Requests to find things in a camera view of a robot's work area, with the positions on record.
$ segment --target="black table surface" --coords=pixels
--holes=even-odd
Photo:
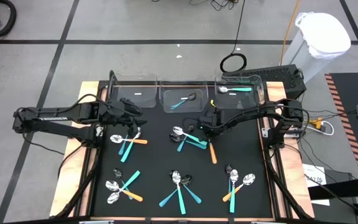
[[[181,126],[183,118],[197,118],[203,113],[166,113],[158,100],[156,107],[143,108],[142,111],[144,114],[139,119],[148,122],[141,127],[140,139],[146,139],[149,143],[134,144],[125,163],[120,161],[121,156],[118,154],[121,144],[111,142],[109,137],[113,134],[125,137],[126,128],[109,126],[105,131],[106,141],[100,158],[101,170],[93,189],[90,215],[94,217],[272,218],[269,186],[256,120],[239,123],[229,133],[213,139],[218,159],[218,163],[213,164],[209,149],[200,149],[185,143],[182,151],[177,152],[179,143],[169,138],[172,128]],[[200,138],[203,133],[196,130],[193,135]],[[243,186],[236,193],[235,214],[229,213],[230,202],[222,201],[223,196],[227,194],[229,184],[225,173],[226,164],[232,164],[239,172],[236,186],[242,183],[246,174],[253,173],[256,176],[252,185]],[[107,198],[112,192],[106,188],[106,181],[115,180],[122,186],[121,181],[115,178],[112,171],[116,167],[123,171],[124,181],[127,181],[137,170],[140,171],[140,176],[128,188],[134,194],[142,196],[143,202],[129,200],[127,195],[121,193],[116,203],[107,203]],[[176,189],[169,176],[171,170],[179,171],[182,176],[191,174],[193,181],[189,189],[202,200],[200,204],[196,203],[182,187],[186,215],[181,215],[177,194],[164,207],[158,205]]]

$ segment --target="teal spoon handle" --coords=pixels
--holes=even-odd
[[[187,138],[187,136],[185,136],[184,140],[180,143],[180,145],[179,145],[179,147],[178,147],[178,149],[177,149],[178,152],[180,152],[181,149],[183,148],[183,145],[185,144],[186,138]]]
[[[124,153],[125,143],[126,143],[126,142],[127,142],[127,141],[123,141],[122,146],[121,146],[121,148],[120,148],[120,150],[119,150],[119,152],[118,152],[119,155],[122,155],[122,153]]]
[[[195,142],[191,142],[191,141],[186,141],[187,143],[190,143],[194,146],[197,146],[199,148],[202,148],[202,149],[206,149],[206,146],[204,146],[203,144],[198,144],[198,143],[195,143]]]
[[[194,141],[196,141],[196,142],[198,142],[198,143],[200,143],[200,144],[202,144],[202,145],[205,145],[205,146],[207,145],[207,142],[206,142],[206,141],[200,141],[200,140],[198,139],[198,137],[194,137],[194,136],[192,136],[192,135],[190,135],[190,134],[185,134],[185,136],[191,138],[192,140],[194,140]]]
[[[127,150],[125,151],[123,157],[121,158],[121,162],[125,162],[127,160],[129,152],[131,151],[133,144],[134,144],[133,141],[131,141],[131,143],[129,143],[129,146],[128,146]]]
[[[233,91],[252,91],[252,88],[233,88]]]
[[[124,182],[123,180],[121,180],[121,182],[122,182],[123,185],[125,185],[125,182]],[[127,187],[125,188],[125,190],[130,191]],[[129,196],[129,195],[128,195],[128,197],[129,197],[129,200],[132,200],[132,199],[133,199],[133,198],[132,198],[131,196]]]
[[[229,179],[229,191],[228,191],[228,193],[230,193],[230,190],[231,189],[231,181],[230,181],[230,179]]]
[[[191,194],[191,196],[193,196],[194,200],[196,200],[197,203],[201,203],[201,199],[197,195],[195,195],[186,185],[183,186]]]
[[[181,196],[179,185],[177,185],[177,189],[178,189],[178,196],[179,196],[180,212],[182,215],[184,215],[186,214],[186,209],[185,209],[185,203],[183,202],[183,197]]]
[[[231,198],[230,198],[230,213],[234,213],[234,207],[236,206],[236,198],[234,195],[236,192],[234,191],[234,186],[231,188]]]
[[[162,200],[162,201],[159,203],[160,207],[163,207],[163,206],[171,199],[172,195],[173,195],[174,193],[176,193],[176,191],[178,191],[178,189],[174,190],[168,197],[166,197],[164,200]]]
[[[177,103],[177,104],[171,106],[171,110],[176,109],[178,106],[180,106],[180,105],[181,105],[182,103],[184,103],[185,101],[186,101],[186,100],[182,100],[180,103]]]
[[[139,170],[132,175],[132,177],[129,178],[129,180],[122,186],[122,189],[128,187],[129,184],[131,184],[138,176],[140,175]]]

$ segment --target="white trash can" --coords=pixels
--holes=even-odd
[[[282,65],[302,69],[306,83],[351,47],[342,24],[326,13],[300,13],[295,20],[299,31],[285,52]]]

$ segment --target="black spoon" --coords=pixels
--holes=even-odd
[[[115,168],[115,169],[113,169],[112,170],[113,172],[114,172],[114,175],[116,176],[116,178],[117,179],[120,179],[121,180],[121,182],[122,182],[122,184],[124,184],[125,185],[125,182],[122,180],[122,171],[120,170],[120,169],[118,169],[118,168]]]

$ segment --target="wooden platform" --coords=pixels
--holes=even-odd
[[[83,82],[79,97],[87,93],[92,93],[96,95],[98,91],[98,84],[99,82]],[[268,95],[271,101],[277,101],[277,100],[281,100],[282,98],[285,98],[285,90],[283,87],[283,83],[267,82],[267,86],[268,86]],[[87,97],[83,100],[83,102],[93,101],[93,100],[94,99],[92,97]],[[265,127],[268,127],[269,126],[268,119],[264,119],[264,122],[265,122],[264,124]],[[293,146],[294,148],[298,149],[298,145],[295,139],[286,139],[285,144],[289,146]],[[76,139],[69,139],[66,147],[65,156],[71,153],[79,145],[80,143]],[[52,208],[50,212],[51,216],[59,213],[67,204],[67,202],[72,198],[73,194],[77,190],[80,183],[81,171],[84,166],[85,151],[86,151],[85,148],[80,149],[62,167],[60,178],[57,183],[55,197],[52,203]],[[286,147],[281,149],[280,154],[282,158],[283,170],[284,170],[285,180],[287,183],[288,190],[291,192],[295,200],[302,206],[303,210],[308,215],[313,217],[314,216],[313,207],[311,205],[308,188],[306,186],[302,161],[299,153],[296,152],[294,149]],[[276,187],[276,192],[277,192],[278,204],[280,209],[280,216],[286,217],[283,196],[281,194],[281,191],[278,189],[278,187]],[[86,215],[89,193],[90,193],[90,187],[88,186],[88,188],[85,190],[83,194],[80,215]],[[235,219],[235,221],[250,221],[250,220],[244,220],[242,218],[241,220]]]

